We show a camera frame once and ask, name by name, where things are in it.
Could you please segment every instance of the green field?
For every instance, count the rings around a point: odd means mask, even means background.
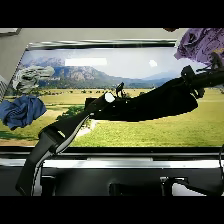
[[[67,109],[84,104],[86,97],[99,97],[96,89],[50,90],[60,95],[41,96],[47,112],[31,126],[10,131],[0,124],[0,145],[34,145],[39,131]],[[138,96],[148,90],[129,89]],[[199,107],[191,113],[137,123],[100,121],[90,133],[78,137],[73,146],[220,146],[224,143],[224,95],[207,89]]]

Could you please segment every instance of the landscape picture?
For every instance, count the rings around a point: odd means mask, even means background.
[[[176,60],[175,48],[115,48],[33,50],[24,53],[15,72],[30,66],[51,66],[54,74],[40,80],[30,94],[39,97],[47,112],[25,128],[10,131],[0,123],[0,146],[33,146],[38,133],[59,119],[84,109],[85,99],[99,97],[124,82],[129,97],[153,91],[179,77],[184,66],[205,67],[188,59]],[[12,81],[5,100],[22,93]],[[219,88],[206,89],[191,113],[141,122],[89,120],[71,146],[220,146],[224,143],[224,94]]]

